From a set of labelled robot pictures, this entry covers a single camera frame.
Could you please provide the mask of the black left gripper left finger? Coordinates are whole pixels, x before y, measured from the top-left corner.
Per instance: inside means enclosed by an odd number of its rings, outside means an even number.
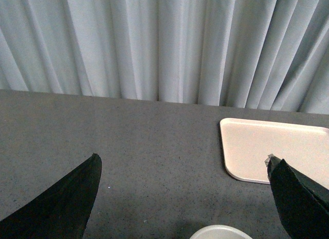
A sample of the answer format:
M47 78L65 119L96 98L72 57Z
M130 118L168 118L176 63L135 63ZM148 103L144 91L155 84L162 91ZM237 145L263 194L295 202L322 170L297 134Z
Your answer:
M1 238L82 238L102 172L98 154L1 221Z

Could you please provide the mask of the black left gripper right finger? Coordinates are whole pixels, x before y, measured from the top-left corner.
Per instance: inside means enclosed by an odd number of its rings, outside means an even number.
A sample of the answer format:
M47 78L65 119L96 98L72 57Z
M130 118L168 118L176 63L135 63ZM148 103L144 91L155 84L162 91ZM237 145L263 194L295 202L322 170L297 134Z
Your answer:
M290 238L328 238L328 189L274 154L265 164L281 224Z

